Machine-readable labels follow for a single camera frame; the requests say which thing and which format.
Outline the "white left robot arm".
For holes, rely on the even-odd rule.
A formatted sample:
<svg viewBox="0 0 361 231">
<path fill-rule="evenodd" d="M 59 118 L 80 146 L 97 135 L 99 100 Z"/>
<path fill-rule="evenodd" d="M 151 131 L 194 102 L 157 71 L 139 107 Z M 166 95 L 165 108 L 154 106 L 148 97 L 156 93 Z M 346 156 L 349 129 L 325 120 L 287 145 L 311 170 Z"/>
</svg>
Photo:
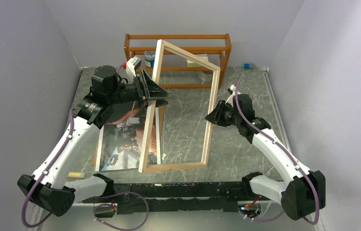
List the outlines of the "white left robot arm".
<svg viewBox="0 0 361 231">
<path fill-rule="evenodd" d="M 68 174 L 86 140 L 99 131 L 125 103 L 146 107 L 167 104 L 170 93 L 153 81 L 145 70 L 132 82 L 120 77 L 115 67 L 96 68 L 89 93 L 70 112 L 70 126 L 47 159 L 31 175 L 23 174 L 17 184 L 27 201 L 50 214 L 62 216 L 73 203 L 97 197 L 102 202 L 114 196 L 114 182 L 94 174 L 78 182 L 68 182 Z"/>
</svg>

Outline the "printed photo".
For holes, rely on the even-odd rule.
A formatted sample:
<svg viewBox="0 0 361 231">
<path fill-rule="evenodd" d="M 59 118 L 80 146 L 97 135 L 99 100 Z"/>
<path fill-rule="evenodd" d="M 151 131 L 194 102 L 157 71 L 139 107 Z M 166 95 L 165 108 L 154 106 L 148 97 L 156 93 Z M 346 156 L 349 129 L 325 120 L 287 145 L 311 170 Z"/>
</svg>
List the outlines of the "printed photo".
<svg viewBox="0 0 361 231">
<path fill-rule="evenodd" d="M 117 105 L 100 131 L 96 172 L 139 168 L 146 109 L 135 103 Z"/>
</svg>

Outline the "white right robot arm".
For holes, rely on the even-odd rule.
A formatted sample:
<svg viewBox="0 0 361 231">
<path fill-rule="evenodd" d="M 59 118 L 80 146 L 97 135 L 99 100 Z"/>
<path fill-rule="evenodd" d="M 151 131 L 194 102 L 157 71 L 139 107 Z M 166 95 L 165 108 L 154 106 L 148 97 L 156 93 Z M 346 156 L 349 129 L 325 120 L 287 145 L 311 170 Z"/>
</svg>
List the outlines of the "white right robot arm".
<svg viewBox="0 0 361 231">
<path fill-rule="evenodd" d="M 251 173 L 241 186 L 241 195 L 248 200 L 261 195 L 281 205 L 283 212 L 292 220 L 304 219 L 316 225 L 320 211 L 325 207 L 325 176 L 320 171 L 312 171 L 302 164 L 276 137 L 271 126 L 255 116 L 252 101 L 247 94 L 234 93 L 231 103 L 220 100 L 209 103 L 205 117 L 203 152 L 200 162 L 180 164 L 149 165 L 145 152 L 141 155 L 138 170 L 140 173 L 168 170 L 184 170 L 206 167 L 211 143 L 212 125 L 235 126 L 241 136 L 258 148 L 273 164 L 282 177 L 275 181 L 260 173 Z"/>
</svg>

